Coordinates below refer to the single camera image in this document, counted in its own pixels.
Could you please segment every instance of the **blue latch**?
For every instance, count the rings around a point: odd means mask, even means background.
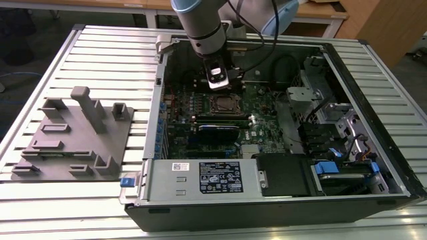
[[[375,174],[378,174],[381,172],[381,167],[379,165],[377,164],[377,162],[371,162],[371,169],[373,169],[373,172]]]
[[[337,157],[341,158],[341,157],[343,156],[342,153],[335,150],[335,148],[331,147],[330,150],[331,150],[331,152],[334,153],[334,155],[335,155]]]
[[[341,172],[334,161],[322,161],[314,165],[314,168],[318,174],[338,174]]]
[[[134,188],[135,187],[135,178],[125,177],[121,179],[121,187],[122,188]]]

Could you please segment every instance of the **motherboard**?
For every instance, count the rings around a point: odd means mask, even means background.
[[[282,94],[257,83],[219,92],[197,84],[166,88],[169,158],[242,159],[285,153],[277,111]]]

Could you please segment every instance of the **power supply label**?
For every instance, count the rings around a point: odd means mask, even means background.
[[[243,193],[242,170],[238,161],[201,162],[199,175],[203,194]]]

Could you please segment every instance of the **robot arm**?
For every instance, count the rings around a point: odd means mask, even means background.
[[[194,48],[202,57],[209,85],[213,90],[230,86],[230,59],[226,43],[227,36],[222,20],[230,20],[242,25],[241,17],[233,10],[227,0],[171,0],[173,8],[179,17],[185,31]],[[291,24],[297,15],[298,0],[275,0],[279,13],[279,33]],[[239,15],[250,20],[257,30],[273,36],[277,29],[277,16],[271,0],[230,0]]]

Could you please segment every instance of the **green circuit board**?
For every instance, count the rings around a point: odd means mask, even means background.
[[[242,157],[242,145],[259,145],[263,153],[287,151],[275,110],[275,101],[283,92],[270,91],[259,84],[247,84],[245,91],[231,94],[198,93],[186,88],[171,92],[175,94],[166,95],[170,159],[238,159]],[[222,101],[235,105],[222,106]],[[214,106],[219,110],[234,109],[231,117],[213,113]],[[206,125],[239,127],[237,140],[227,144],[199,144],[193,136],[199,127]]]

